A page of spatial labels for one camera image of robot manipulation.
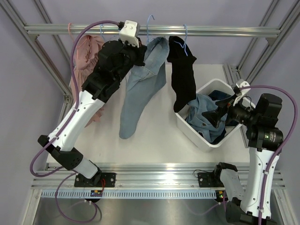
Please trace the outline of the light blue hanger of denim skirt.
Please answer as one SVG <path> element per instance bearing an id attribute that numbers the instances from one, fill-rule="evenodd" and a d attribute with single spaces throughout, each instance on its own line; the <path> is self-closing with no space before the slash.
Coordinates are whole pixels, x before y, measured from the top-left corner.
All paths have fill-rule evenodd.
<path id="1" fill-rule="evenodd" d="M 102 39 L 104 41 L 106 41 L 106 37 L 105 37 L 105 33 L 104 33 L 104 25 L 103 24 L 100 24 L 99 30 L 100 30 L 100 36 L 102 37 Z"/>

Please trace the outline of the light denim jeans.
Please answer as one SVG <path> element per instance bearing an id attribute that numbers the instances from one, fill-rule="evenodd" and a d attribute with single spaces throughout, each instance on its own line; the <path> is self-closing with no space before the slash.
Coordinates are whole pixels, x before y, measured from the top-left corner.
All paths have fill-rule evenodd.
<path id="1" fill-rule="evenodd" d="M 168 40 L 165 37 L 154 38 L 147 44 L 145 65 L 134 66 L 130 70 L 120 115 L 119 137 L 121 139 L 128 139 L 135 133 L 144 108 L 165 86 L 165 62 L 168 55 Z"/>

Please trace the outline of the dark blue denim skirt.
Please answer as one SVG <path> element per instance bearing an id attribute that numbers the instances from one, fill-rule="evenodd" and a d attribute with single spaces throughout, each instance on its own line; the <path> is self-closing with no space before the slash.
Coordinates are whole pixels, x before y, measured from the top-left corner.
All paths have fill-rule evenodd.
<path id="1" fill-rule="evenodd" d="M 219 90 L 213 90 L 209 95 L 208 95 L 213 101 L 217 101 L 217 100 L 224 100 L 227 98 L 230 98 L 231 95 L 219 91 Z"/>

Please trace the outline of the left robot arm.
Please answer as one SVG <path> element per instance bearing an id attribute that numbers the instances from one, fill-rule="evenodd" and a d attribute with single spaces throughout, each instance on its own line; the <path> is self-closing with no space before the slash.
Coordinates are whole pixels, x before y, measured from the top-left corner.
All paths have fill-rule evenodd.
<path id="1" fill-rule="evenodd" d="M 63 168 L 77 172 L 78 179 L 87 187 L 101 184 L 102 171 L 75 148 L 75 142 L 91 117 L 119 89 L 130 69 L 144 66 L 146 50 L 140 41 L 137 46 L 128 41 L 106 42 L 97 54 L 97 63 L 83 83 L 75 106 L 56 131 L 37 140 Z"/>

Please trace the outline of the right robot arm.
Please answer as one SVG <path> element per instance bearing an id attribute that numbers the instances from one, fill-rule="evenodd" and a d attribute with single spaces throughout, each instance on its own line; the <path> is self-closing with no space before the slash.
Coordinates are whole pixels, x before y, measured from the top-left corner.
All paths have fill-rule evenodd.
<path id="1" fill-rule="evenodd" d="M 227 194 L 226 221 L 233 225 L 274 225 L 271 218 L 270 193 L 275 166 L 279 156 L 275 153 L 283 143 L 283 133 L 276 128 L 282 99 L 268 93 L 260 96 L 255 108 L 234 104 L 234 97 L 217 101 L 217 109 L 202 113 L 214 127 L 226 115 L 247 127 L 249 146 L 249 174 L 247 186 L 241 185 L 238 169 L 220 162 L 209 176 L 215 184 L 224 186 Z"/>

